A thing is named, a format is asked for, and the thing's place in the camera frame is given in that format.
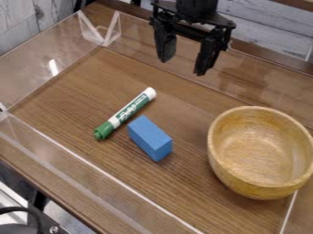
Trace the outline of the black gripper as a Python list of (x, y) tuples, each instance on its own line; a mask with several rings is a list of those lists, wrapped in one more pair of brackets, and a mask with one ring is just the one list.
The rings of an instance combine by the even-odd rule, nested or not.
[(229, 48), (235, 22), (218, 11), (219, 0), (152, 0), (150, 24), (158, 59), (167, 62), (176, 54), (176, 34), (200, 41), (192, 73), (203, 76), (214, 67), (220, 50)]

